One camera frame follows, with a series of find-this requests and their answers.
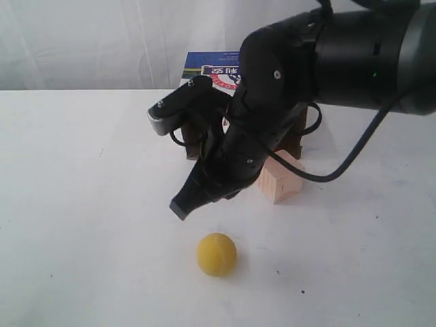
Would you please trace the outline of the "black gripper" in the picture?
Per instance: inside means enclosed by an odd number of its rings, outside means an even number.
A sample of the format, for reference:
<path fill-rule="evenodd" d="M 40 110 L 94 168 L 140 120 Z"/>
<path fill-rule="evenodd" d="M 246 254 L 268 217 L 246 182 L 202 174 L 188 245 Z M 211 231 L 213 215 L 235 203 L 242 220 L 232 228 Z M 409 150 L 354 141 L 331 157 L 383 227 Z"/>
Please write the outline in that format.
<path fill-rule="evenodd" d="M 208 123 L 200 156 L 181 190 L 170 202 L 184 221 L 197 208 L 230 199 L 252 185 L 269 154 L 281 142 L 299 142 L 307 103 L 286 93 L 264 95 L 239 86 L 229 96 L 197 80 L 196 112 Z"/>

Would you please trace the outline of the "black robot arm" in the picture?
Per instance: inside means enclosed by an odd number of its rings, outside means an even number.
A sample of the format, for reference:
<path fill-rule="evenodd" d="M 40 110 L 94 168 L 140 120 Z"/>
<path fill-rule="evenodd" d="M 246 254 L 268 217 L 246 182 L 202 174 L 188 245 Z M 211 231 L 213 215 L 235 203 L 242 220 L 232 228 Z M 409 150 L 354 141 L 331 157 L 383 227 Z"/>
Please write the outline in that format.
<path fill-rule="evenodd" d="M 435 111 L 435 4 L 361 1 L 336 13 L 329 1 L 249 34 L 239 50 L 240 82 L 233 95 L 196 76 L 160 105 L 172 135 L 195 121 L 200 133 L 184 142 L 200 151 L 171 210 L 185 219 L 201 206 L 229 200 L 252 185 L 272 158 L 297 176 L 327 183 L 341 176 L 389 112 Z M 321 104 L 376 111 L 343 163 L 327 175 L 304 172 L 277 147 L 296 129 L 300 113 Z"/>

